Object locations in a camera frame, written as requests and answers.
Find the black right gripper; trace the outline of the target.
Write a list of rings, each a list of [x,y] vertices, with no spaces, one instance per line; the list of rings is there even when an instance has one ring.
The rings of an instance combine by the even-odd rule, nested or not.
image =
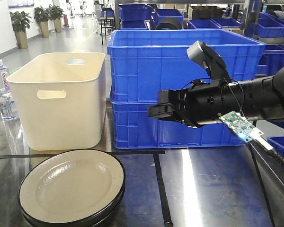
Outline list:
[[[148,107],[147,116],[162,121],[181,122],[200,128],[218,121],[218,113],[224,113],[222,94],[226,80],[195,80],[190,87],[158,92],[158,104]]]

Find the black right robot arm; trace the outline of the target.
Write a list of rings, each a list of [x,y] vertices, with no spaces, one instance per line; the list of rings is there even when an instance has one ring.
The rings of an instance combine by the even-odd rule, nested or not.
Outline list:
[[[250,121],[284,120],[284,67],[274,76],[231,82],[197,79],[188,88],[161,90],[158,103],[148,107],[150,118],[200,128],[219,123],[231,111]]]

